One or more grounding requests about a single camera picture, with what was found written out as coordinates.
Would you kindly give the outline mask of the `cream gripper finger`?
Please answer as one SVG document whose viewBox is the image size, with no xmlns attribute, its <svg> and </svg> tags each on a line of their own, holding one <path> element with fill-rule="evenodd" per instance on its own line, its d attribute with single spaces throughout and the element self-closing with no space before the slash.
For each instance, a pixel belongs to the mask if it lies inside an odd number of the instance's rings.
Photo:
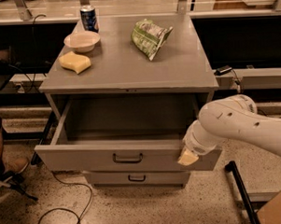
<svg viewBox="0 0 281 224">
<path fill-rule="evenodd" d="M 181 150 L 180 157 L 178 158 L 178 163 L 184 166 L 189 166 L 195 163 L 198 159 L 199 156 L 192 151 L 188 150 L 186 147 L 184 147 Z"/>
</svg>

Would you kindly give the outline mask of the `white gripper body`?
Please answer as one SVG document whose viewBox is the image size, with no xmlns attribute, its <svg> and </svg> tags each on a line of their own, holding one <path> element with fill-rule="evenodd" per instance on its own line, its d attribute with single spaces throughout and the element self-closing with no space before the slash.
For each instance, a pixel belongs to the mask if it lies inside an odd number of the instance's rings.
<svg viewBox="0 0 281 224">
<path fill-rule="evenodd" d="M 197 155 L 207 155 L 220 142 L 220 137 L 209 133 L 202 126 L 189 127 L 183 139 L 184 147 Z"/>
</svg>

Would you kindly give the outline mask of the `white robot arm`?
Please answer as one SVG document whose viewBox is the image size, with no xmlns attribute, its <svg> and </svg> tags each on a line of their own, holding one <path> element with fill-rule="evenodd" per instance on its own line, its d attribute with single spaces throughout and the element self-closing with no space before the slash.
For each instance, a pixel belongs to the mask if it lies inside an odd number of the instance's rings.
<svg viewBox="0 0 281 224">
<path fill-rule="evenodd" d="M 225 139 L 244 141 L 281 157 L 281 118 L 258 114 L 256 104 L 244 94 L 207 103 L 186 131 L 178 163 L 194 164 Z"/>
</svg>

